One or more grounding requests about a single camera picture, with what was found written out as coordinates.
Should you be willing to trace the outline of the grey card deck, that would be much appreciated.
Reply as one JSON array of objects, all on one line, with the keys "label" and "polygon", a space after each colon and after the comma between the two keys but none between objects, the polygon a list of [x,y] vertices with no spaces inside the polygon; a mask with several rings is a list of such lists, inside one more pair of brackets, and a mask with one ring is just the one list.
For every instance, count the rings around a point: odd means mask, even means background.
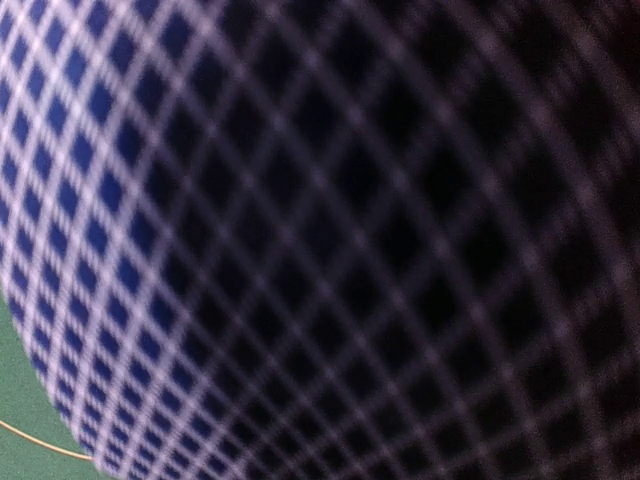
[{"label": "grey card deck", "polygon": [[635,1],[5,1],[1,285],[117,479],[635,479]]}]

